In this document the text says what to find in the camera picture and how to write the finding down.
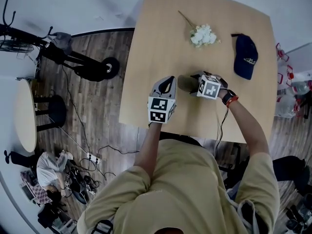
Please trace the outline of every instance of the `power strip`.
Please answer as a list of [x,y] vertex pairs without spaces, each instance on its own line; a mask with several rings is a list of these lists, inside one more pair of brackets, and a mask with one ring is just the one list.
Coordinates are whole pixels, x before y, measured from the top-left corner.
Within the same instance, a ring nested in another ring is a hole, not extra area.
[[91,160],[94,162],[94,163],[100,163],[101,162],[101,159],[100,158],[97,158],[97,157],[95,157],[93,154],[91,154],[91,153],[88,153],[87,154],[87,159],[89,159],[89,158],[91,158]]

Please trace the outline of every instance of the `beige t-shirt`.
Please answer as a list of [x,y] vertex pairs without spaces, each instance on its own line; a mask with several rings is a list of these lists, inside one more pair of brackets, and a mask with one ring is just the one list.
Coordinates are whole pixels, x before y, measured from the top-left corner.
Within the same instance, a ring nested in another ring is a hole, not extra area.
[[[204,148],[173,139],[159,142],[152,181],[134,166],[118,175],[89,204],[78,221],[78,233],[114,217],[114,234],[154,234],[178,228],[184,234],[246,234],[229,203],[214,157]],[[273,230],[279,193],[273,164],[266,153],[250,158],[235,201],[249,199]]]

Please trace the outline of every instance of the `black wristwatch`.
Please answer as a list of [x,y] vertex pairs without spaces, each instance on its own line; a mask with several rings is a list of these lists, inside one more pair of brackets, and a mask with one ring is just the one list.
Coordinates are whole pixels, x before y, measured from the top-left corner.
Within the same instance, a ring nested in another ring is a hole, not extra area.
[[222,98],[223,104],[226,105],[226,103],[229,101],[229,99],[233,98],[234,96],[236,96],[236,94],[232,90],[228,89],[228,92]]

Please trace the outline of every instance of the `flower stem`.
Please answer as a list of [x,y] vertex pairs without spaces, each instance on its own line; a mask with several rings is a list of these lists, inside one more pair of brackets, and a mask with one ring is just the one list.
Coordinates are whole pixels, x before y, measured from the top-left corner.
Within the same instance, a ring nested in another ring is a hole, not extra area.
[[191,22],[191,20],[189,20],[185,15],[182,14],[181,11],[178,10],[178,12],[184,17],[184,19],[190,24],[190,26],[196,30],[196,25],[194,23]]

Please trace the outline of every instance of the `navy baseball cap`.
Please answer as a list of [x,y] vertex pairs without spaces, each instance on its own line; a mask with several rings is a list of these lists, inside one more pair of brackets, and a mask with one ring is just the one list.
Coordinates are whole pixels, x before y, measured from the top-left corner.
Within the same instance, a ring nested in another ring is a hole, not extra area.
[[234,71],[237,75],[251,80],[254,65],[258,60],[257,48],[253,40],[247,35],[232,34],[232,37],[237,37]]

